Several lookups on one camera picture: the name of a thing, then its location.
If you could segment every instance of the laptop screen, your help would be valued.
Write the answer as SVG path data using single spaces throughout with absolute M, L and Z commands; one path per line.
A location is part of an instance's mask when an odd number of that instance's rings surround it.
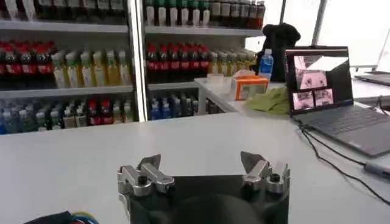
M 353 104 L 346 47 L 285 50 L 291 115 Z

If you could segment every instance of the orange box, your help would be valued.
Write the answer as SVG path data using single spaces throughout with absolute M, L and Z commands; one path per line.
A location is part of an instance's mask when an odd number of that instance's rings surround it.
M 258 75 L 241 75 L 232 78 L 230 95 L 234 100 L 246 100 L 255 94 L 265 93 L 268 79 Z

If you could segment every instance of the shelf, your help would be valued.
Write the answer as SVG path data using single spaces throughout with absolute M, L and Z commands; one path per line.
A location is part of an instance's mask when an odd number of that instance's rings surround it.
M 164 90 L 164 89 L 190 89 L 197 88 L 198 85 L 195 82 L 179 82 L 179 83 L 161 83 L 161 84 L 149 84 L 150 90 Z
M 127 26 L 0 20 L 0 30 L 33 30 L 83 33 L 127 33 Z
M 0 99 L 21 99 L 34 97 L 56 97 L 56 96 L 80 96 L 92 94 L 113 94 L 129 93 L 133 86 L 105 86 L 91 88 L 66 88 L 66 89 L 34 89 L 0 91 Z
M 165 33 L 179 35 L 220 35 L 220 36 L 263 36 L 262 30 L 227 29 L 212 27 L 172 27 L 172 26 L 146 26 L 145 33 Z

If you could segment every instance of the black backpack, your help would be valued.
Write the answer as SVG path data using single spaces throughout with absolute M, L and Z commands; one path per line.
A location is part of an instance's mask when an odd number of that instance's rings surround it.
M 279 25 L 267 25 L 263 29 L 266 36 L 266 41 L 263 45 L 263 50 L 257 53 L 257 64 L 253 70 L 258 74 L 261 57 L 264 55 L 265 49 L 272 49 L 272 57 L 274 58 L 274 68 L 272 71 L 272 82 L 285 82 L 285 72 L 283 69 L 283 48 L 294 47 L 300 39 L 300 33 L 295 27 L 287 23 Z

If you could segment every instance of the white countertop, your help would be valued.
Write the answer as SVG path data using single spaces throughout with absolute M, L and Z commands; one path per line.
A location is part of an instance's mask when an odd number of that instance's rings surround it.
M 289 223 L 388 223 L 389 207 L 319 162 L 287 116 L 215 114 L 153 122 L 0 136 L 0 223 L 84 210 L 100 223 L 128 224 L 116 171 L 161 153 L 168 175 L 243 174 L 239 153 L 291 166 Z M 356 158 L 363 156 L 334 143 Z M 389 182 L 316 144 L 320 153 L 390 199 Z M 390 164 L 390 156 L 381 158 Z

